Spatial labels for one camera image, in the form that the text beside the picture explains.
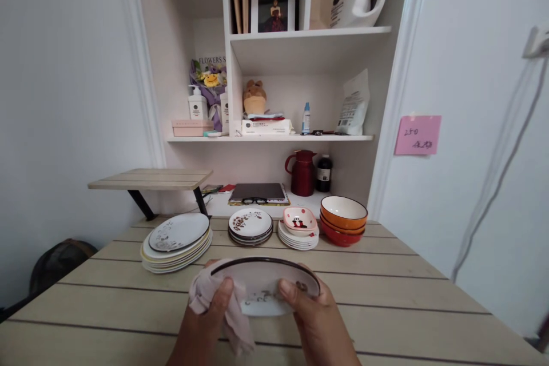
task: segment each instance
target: picture frame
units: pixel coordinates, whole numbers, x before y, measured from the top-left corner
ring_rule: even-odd
[[[250,33],[296,30],[296,0],[251,0]]]

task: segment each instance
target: dark bottle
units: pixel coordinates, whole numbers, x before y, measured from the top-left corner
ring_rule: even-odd
[[[330,191],[332,177],[332,161],[328,154],[323,154],[316,169],[316,189],[319,192]]]

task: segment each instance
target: bottle cap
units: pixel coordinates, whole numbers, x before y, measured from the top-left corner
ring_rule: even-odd
[[[193,94],[195,94],[197,96],[200,96],[202,94],[202,92],[200,91],[200,87],[198,87],[196,85],[189,85],[189,87],[193,88]]]

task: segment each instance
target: dish towel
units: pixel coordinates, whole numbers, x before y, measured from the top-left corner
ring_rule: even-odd
[[[223,282],[223,279],[212,277],[211,272],[232,259],[222,259],[213,265],[202,269],[190,285],[189,307],[200,315],[207,311],[212,302],[213,295]],[[230,346],[236,356],[254,351],[256,344],[253,340],[250,322],[246,315],[242,314],[240,303],[246,299],[246,288],[234,284],[233,295],[230,298],[229,307],[225,312],[223,331],[229,339]]]

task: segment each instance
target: stack of bowls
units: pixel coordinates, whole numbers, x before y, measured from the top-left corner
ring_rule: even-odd
[[[319,244],[319,227],[313,212],[301,207],[285,208],[279,221],[279,238],[292,249],[314,249]]]
[[[349,247],[362,239],[368,211],[348,197],[328,196],[320,203],[320,224],[337,246]]]
[[[273,219],[260,209],[242,209],[229,219],[229,237],[240,246],[259,246],[273,234]]]
[[[155,228],[141,245],[141,263],[152,273],[170,273],[197,261],[212,244],[207,216],[186,213]]]

